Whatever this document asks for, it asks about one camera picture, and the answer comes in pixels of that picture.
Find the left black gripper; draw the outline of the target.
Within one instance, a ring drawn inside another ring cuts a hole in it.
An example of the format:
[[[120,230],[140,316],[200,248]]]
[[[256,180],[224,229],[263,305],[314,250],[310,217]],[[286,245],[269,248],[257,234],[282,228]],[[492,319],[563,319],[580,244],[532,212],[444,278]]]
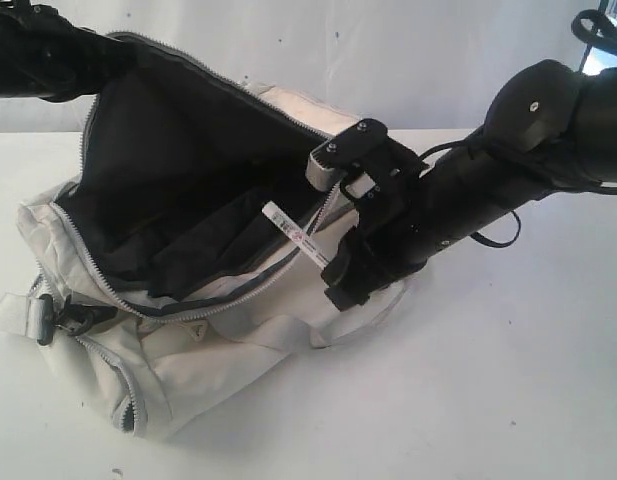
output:
[[[0,99],[67,102],[137,63],[132,42],[77,27],[49,5],[0,1]]]

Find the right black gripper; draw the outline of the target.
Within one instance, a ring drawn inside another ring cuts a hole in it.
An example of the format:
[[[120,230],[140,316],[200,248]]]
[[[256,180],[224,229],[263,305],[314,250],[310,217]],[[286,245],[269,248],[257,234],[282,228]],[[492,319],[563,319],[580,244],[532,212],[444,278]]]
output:
[[[352,201],[359,223],[321,274],[338,310],[363,306],[465,238],[487,248],[511,246],[481,231],[533,198],[533,175],[516,153],[475,132],[418,156],[427,164],[418,177],[400,178],[392,191],[374,185]]]

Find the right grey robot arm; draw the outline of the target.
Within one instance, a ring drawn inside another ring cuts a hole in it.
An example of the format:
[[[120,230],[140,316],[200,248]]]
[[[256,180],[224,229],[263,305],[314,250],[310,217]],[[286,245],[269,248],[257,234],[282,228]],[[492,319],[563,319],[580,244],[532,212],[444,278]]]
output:
[[[480,127],[415,153],[365,118],[317,147],[310,163],[347,190],[359,220],[322,271],[340,310],[421,270],[465,239],[552,194],[617,195],[617,68],[595,76],[544,60],[509,80]]]

